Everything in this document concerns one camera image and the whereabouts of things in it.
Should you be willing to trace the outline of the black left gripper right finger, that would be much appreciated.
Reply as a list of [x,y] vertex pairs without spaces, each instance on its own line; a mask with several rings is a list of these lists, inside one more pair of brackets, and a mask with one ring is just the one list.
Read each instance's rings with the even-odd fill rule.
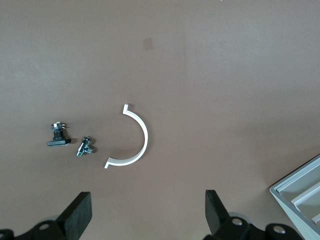
[[206,240],[301,240],[292,227],[270,223],[261,230],[240,216],[231,216],[215,190],[205,191]]

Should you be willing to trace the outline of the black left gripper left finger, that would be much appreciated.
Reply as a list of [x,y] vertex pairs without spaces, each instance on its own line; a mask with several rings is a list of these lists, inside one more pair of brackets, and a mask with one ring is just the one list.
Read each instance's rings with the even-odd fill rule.
[[78,240],[92,219],[92,196],[81,192],[55,219],[36,224],[29,231],[15,236],[11,229],[2,229],[2,240]]

